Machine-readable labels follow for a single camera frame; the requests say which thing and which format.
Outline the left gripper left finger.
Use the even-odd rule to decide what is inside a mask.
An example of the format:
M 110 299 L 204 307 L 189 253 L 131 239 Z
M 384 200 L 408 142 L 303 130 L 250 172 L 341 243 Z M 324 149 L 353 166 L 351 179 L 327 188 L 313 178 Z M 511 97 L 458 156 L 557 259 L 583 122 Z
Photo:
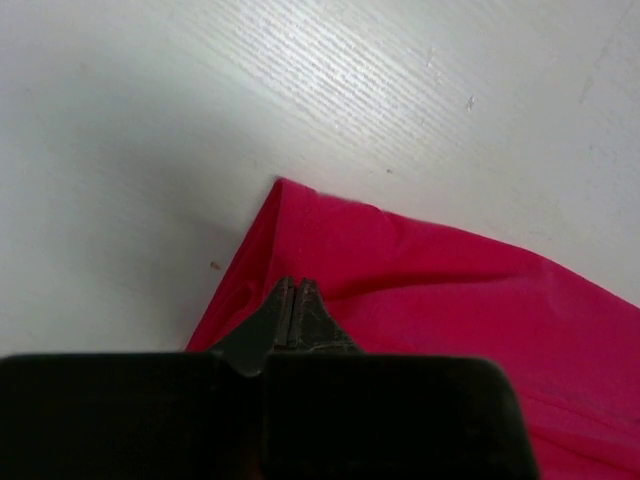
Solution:
M 1 361 L 5 479 L 258 479 L 260 374 L 295 287 L 199 353 L 30 354 Z

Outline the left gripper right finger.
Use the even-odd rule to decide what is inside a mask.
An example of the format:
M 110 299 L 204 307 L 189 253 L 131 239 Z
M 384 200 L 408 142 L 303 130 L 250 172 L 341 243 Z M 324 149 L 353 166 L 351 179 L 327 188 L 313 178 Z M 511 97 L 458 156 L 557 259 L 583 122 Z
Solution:
M 268 479 L 536 479 L 513 387 L 482 358 L 365 353 L 301 281 L 262 371 Z

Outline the red t shirt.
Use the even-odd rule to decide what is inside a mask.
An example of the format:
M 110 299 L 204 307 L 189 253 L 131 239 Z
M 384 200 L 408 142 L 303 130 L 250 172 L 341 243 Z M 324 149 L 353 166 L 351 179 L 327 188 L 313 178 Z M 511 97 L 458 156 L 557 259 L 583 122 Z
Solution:
M 480 356 L 513 382 L 546 479 L 639 475 L 639 310 L 528 250 L 276 181 L 188 349 L 283 277 L 376 353 Z

